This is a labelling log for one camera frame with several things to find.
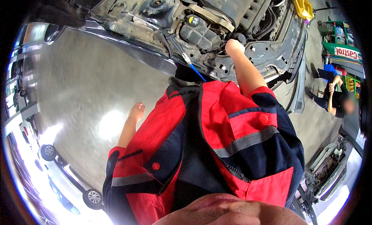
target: engine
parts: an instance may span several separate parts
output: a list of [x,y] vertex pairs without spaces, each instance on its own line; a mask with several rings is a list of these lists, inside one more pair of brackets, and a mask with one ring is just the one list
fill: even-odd
[[222,53],[228,39],[242,44],[272,31],[271,0],[144,0],[135,15],[198,47]]

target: mechanic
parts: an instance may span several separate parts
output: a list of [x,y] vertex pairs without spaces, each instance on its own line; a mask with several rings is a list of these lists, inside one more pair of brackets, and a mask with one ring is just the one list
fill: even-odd
[[136,103],[103,185],[114,224],[306,224],[289,207],[304,150],[262,75],[229,40],[239,87],[172,83],[136,132]]
[[[311,71],[315,79],[323,78],[328,81],[328,84],[322,98],[317,97],[308,87],[305,87],[305,93],[310,99],[314,99],[318,106],[339,118],[344,118],[356,111],[353,94],[348,92],[339,75],[319,68],[317,71],[314,64],[311,64]],[[340,86],[341,92],[335,92],[337,84]]]

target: concrete floor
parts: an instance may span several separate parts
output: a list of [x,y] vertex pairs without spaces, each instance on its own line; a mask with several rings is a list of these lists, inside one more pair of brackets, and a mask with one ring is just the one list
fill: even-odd
[[[309,0],[324,8],[327,0]],[[332,18],[331,10],[317,19]],[[307,66],[322,68],[321,37],[314,21],[307,29]],[[24,82],[31,100],[40,104],[35,116],[39,134],[54,130],[51,141],[60,155],[92,187],[102,190],[109,150],[117,143],[130,108],[141,101],[145,116],[168,86],[168,75],[125,54],[109,42],[65,30],[51,46],[29,52]],[[325,87],[306,73],[306,85]],[[274,93],[288,106],[295,82]],[[305,98],[302,115],[290,115],[308,162],[319,147],[332,142],[342,120]]]

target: red and navy work uniform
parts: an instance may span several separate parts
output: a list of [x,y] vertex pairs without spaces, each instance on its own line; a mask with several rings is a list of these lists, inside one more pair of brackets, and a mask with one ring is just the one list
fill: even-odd
[[109,152],[103,185],[114,224],[152,224],[210,193],[289,205],[304,150],[267,87],[171,85],[127,148]]

